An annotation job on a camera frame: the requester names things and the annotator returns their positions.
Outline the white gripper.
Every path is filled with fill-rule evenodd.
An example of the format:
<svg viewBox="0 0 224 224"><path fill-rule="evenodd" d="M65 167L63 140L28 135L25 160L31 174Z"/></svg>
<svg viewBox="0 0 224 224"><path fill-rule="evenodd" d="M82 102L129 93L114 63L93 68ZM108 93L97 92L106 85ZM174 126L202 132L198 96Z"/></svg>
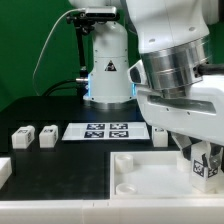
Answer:
<svg viewBox="0 0 224 224"><path fill-rule="evenodd" d="M211 169L221 166L224 75L204 75L202 81L187 86L186 96L179 99L161 98L148 86L141 60L128 69L128 78L136 85L137 102L144 120L151 126L174 132L171 136L184 159L191 157L189 137L193 137L211 142L208 143L208 166Z"/></svg>

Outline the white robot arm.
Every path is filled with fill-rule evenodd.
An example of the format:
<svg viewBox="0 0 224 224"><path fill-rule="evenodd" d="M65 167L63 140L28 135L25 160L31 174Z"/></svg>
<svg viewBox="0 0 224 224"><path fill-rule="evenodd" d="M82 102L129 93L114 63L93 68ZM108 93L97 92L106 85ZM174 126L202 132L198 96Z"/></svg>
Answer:
<svg viewBox="0 0 224 224"><path fill-rule="evenodd" d="M69 0L93 33L87 104L111 108L136 97L145 122L224 146L224 65L211 62L208 26L223 0Z"/></svg>

